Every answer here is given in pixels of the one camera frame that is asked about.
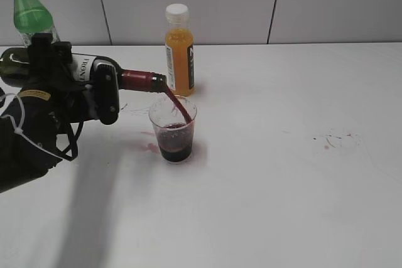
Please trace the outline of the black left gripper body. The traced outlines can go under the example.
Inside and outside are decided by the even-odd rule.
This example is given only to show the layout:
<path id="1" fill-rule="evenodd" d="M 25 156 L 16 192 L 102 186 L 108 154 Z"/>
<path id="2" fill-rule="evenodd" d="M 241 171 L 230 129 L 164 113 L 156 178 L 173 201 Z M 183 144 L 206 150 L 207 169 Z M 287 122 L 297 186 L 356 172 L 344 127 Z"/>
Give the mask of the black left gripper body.
<path id="1" fill-rule="evenodd" d="M 16 96 L 16 133 L 46 155 L 77 155 L 84 122 L 96 118 L 92 89 L 73 77 L 31 77 Z"/>

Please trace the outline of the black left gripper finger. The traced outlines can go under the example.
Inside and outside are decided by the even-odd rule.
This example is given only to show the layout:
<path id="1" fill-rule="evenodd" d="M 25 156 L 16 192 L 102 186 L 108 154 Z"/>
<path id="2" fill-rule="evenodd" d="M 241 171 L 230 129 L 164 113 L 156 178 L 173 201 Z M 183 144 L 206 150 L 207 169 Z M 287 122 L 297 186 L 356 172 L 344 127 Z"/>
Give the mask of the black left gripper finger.
<path id="1" fill-rule="evenodd" d="M 119 115 L 119 87 L 116 70 L 112 65 L 100 63 L 93 73 L 95 110 L 105 125 L 117 121 Z"/>
<path id="2" fill-rule="evenodd" d="M 31 77 L 71 77 L 72 44 L 52 41 L 50 33 L 36 33 L 27 48 Z"/>

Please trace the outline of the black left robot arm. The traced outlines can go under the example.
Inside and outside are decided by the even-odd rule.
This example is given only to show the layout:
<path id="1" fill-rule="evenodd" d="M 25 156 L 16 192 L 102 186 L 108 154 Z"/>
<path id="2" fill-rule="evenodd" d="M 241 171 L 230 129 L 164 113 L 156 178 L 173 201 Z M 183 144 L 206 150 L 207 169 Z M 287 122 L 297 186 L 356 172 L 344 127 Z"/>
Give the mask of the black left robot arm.
<path id="1" fill-rule="evenodd" d="M 78 155 L 85 121 L 114 123 L 121 68 L 104 56 L 79 55 L 67 41 L 37 33 L 26 48 L 1 56 L 1 79 L 18 88 L 1 94 L 1 191 L 47 174 Z"/>

